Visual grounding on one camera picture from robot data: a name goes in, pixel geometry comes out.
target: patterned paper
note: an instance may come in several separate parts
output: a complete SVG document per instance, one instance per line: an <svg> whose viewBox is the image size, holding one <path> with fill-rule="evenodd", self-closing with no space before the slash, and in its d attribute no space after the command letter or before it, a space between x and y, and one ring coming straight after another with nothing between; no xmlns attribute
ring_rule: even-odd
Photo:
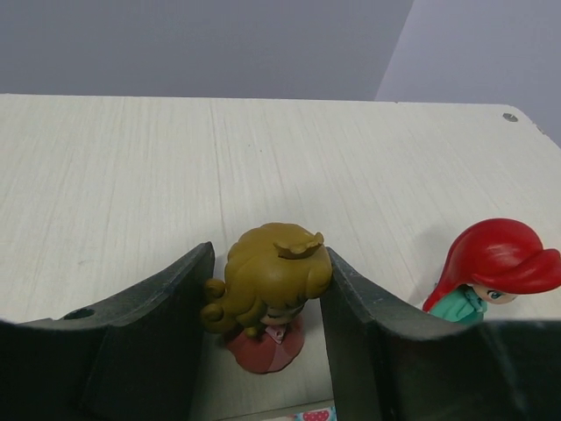
<svg viewBox="0 0 561 421"><path fill-rule="evenodd" d="M337 421L335 407L325 408L324 410L311 410L302 414L294 415L295 421Z"/></svg>

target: red hair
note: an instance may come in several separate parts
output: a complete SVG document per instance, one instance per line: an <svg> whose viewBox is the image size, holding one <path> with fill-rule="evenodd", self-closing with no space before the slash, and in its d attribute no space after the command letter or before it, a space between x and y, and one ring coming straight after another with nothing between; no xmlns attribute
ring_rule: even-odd
<svg viewBox="0 0 561 421"><path fill-rule="evenodd" d="M423 310L430 311L467 283L517 295L550 291L561 286L561 255L555 249L543 250L537 234L522 222L487 219L454 240Z"/></svg>

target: eye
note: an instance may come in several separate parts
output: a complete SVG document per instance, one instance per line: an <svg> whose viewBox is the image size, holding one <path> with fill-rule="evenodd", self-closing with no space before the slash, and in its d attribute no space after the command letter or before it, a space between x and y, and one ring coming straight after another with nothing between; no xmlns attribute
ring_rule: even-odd
<svg viewBox="0 0 561 421"><path fill-rule="evenodd" d="M503 296L503 294L499 291L493 291L492 289L487 291L487 296L492 300L498 300Z"/></svg>

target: blonde hair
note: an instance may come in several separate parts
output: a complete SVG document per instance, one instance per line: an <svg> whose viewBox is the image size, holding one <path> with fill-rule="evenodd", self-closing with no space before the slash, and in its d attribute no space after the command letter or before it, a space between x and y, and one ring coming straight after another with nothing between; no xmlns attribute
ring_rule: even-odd
<svg viewBox="0 0 561 421"><path fill-rule="evenodd" d="M205 282L209 304L201 311L202 324L212 333L242 325L255 337L268 307L294 309L318 298L330 285L331 271L320 232L281 223L252 229L228 252L225 282Z"/></svg>

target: red-haired figurine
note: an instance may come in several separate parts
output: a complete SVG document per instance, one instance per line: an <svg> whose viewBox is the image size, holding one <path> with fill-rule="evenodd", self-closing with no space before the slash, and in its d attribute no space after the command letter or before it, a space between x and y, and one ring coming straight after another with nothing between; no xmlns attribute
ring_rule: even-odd
<svg viewBox="0 0 561 421"><path fill-rule="evenodd" d="M483 319L487 303L561 286L561 255L543 249L529 226L513 219L487 219L470 226L453 242L440 281L423 310L451 322Z"/></svg>

